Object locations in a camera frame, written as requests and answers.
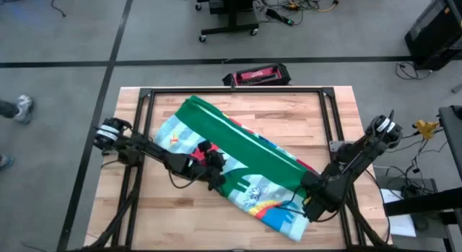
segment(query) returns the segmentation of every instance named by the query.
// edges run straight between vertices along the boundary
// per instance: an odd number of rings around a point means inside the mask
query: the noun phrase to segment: red and black case
[[[222,81],[225,86],[280,86],[288,85],[290,80],[289,72],[284,64],[271,64],[228,74]]]

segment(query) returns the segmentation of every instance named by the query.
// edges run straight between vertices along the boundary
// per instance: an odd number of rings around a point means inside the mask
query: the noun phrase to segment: sneaker
[[[13,117],[13,119],[19,123],[28,124],[32,118],[31,113],[34,106],[32,98],[26,95],[20,95],[17,98],[16,106],[19,112]]]
[[[0,155],[0,170],[6,169],[12,166],[14,163],[14,157],[8,157],[6,155]]]

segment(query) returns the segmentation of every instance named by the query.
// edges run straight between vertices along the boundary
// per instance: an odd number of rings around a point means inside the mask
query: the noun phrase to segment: caster wheel
[[[258,28],[250,31],[251,36],[255,36],[257,35],[257,33],[258,33]]]

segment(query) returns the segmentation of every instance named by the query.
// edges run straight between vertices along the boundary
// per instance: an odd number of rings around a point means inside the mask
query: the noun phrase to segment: white paper
[[[400,191],[392,190],[393,193],[391,193],[388,189],[381,189],[380,191],[382,192],[385,203],[399,201],[400,198],[396,196],[402,198]],[[393,235],[403,235],[406,237],[416,236],[414,223],[412,222],[411,215],[409,214],[390,217],[390,226],[390,233]]]

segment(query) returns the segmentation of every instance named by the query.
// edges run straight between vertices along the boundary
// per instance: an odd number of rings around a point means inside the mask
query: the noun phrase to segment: yellow cable
[[[322,12],[322,13],[324,13],[324,12],[329,12],[329,11],[331,11],[332,9],[334,9],[334,8],[340,3],[339,0],[337,0],[337,1],[338,1],[337,4],[332,4],[332,6],[329,7],[329,8],[327,8],[327,9],[314,9],[314,8],[311,8],[311,9],[314,10],[314,11],[316,11],[316,12]],[[289,3],[294,4],[295,6],[300,7],[298,4],[296,4],[295,2],[293,2],[293,0],[289,0]]]

